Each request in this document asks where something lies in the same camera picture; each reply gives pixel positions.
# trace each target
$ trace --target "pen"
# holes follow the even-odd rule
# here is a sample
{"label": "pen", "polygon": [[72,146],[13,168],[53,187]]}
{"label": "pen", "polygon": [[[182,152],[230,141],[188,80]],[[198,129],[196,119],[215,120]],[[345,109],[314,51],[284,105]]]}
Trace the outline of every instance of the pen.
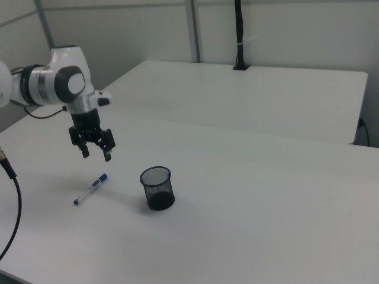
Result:
{"label": "pen", "polygon": [[78,198],[76,198],[73,203],[75,205],[79,205],[91,192],[93,192],[97,186],[102,183],[104,180],[107,179],[107,175],[105,173],[103,173],[101,175],[101,177],[99,177],[89,188],[87,188],[81,196],[79,196]]}

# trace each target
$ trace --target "black mesh pencil cup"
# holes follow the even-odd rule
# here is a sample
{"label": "black mesh pencil cup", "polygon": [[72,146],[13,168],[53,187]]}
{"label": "black mesh pencil cup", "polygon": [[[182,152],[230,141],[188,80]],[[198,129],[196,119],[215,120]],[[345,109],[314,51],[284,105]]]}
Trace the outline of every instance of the black mesh pencil cup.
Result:
{"label": "black mesh pencil cup", "polygon": [[151,167],[140,177],[150,209],[161,211],[174,204],[175,197],[171,186],[171,172],[166,167]]}

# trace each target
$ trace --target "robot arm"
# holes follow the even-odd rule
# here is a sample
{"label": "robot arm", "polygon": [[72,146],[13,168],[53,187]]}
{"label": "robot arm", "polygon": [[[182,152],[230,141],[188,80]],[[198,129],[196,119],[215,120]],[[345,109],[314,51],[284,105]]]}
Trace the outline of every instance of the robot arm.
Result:
{"label": "robot arm", "polygon": [[100,128],[97,108],[112,103],[106,91],[96,91],[84,54],[78,46],[52,49],[47,66],[33,65],[12,73],[0,61],[0,107],[9,101],[21,106],[66,105],[73,127],[69,133],[73,145],[89,156],[86,142],[93,142],[111,159],[115,142],[110,129]]}

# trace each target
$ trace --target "white table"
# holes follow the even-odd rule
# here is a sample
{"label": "white table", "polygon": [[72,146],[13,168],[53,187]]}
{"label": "white table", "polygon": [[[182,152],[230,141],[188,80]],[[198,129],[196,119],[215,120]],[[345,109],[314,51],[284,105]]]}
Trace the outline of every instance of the white table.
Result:
{"label": "white table", "polygon": [[349,144],[366,81],[364,72],[145,61],[107,89],[129,114]]}
{"label": "white table", "polygon": [[[377,283],[377,149],[123,109],[100,111],[117,143],[109,163],[95,146],[83,159],[70,144],[68,114],[26,117],[0,134],[24,204],[1,270],[33,284]],[[139,183],[155,165],[171,169],[176,196],[162,212],[148,209]],[[109,179],[74,207],[104,172]],[[17,199],[1,170],[0,179],[2,248]]]}

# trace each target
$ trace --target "white wall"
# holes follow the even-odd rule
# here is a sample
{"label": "white wall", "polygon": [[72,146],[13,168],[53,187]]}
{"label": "white wall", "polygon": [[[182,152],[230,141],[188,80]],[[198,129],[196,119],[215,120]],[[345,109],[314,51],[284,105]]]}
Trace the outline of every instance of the white wall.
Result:
{"label": "white wall", "polygon": [[[50,50],[33,0],[0,0],[0,60],[8,68],[47,64]],[[0,109],[0,132],[25,116],[19,106]]]}
{"label": "white wall", "polygon": [[42,4],[55,45],[82,48],[98,89],[147,59],[192,61],[184,0]]}
{"label": "white wall", "polygon": [[[233,64],[234,5],[199,0],[198,6],[204,62]],[[362,115],[379,147],[379,2],[249,4],[242,13],[245,41],[256,37],[244,44],[249,64],[367,72]],[[363,128],[358,143],[366,143]]]}

